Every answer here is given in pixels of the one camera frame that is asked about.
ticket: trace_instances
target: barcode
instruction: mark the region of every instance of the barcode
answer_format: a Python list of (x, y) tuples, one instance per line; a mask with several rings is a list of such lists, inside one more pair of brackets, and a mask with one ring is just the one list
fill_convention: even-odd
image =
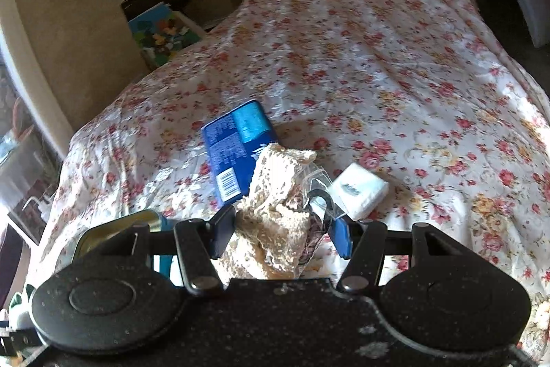
[(216, 182), (218, 184), (219, 195), (222, 197), (222, 202), (226, 202), (228, 199), (240, 194), (239, 183), (237, 182), (233, 167), (218, 174), (216, 176)]

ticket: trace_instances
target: pink fabric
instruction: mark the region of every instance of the pink fabric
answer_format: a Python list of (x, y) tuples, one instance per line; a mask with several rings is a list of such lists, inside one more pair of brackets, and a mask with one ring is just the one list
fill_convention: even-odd
[[(84, 231), (130, 212), (211, 217), (200, 127), (251, 97), (282, 144), (314, 148), (331, 175), (357, 161), (387, 179), (372, 218), (429, 222), (520, 281), (533, 303), (522, 344), (542, 356), (550, 108), (472, 0), (244, 0), (74, 136), (32, 281), (69, 263)], [(343, 267), (326, 241), (306, 275)], [(405, 268), (394, 257), (384, 278)]]

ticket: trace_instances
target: colorful book cover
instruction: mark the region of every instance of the colorful book cover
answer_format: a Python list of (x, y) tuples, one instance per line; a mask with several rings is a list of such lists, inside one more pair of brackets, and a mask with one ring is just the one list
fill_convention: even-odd
[(200, 41), (200, 37), (163, 2), (135, 17), (128, 25), (137, 45), (156, 67)]

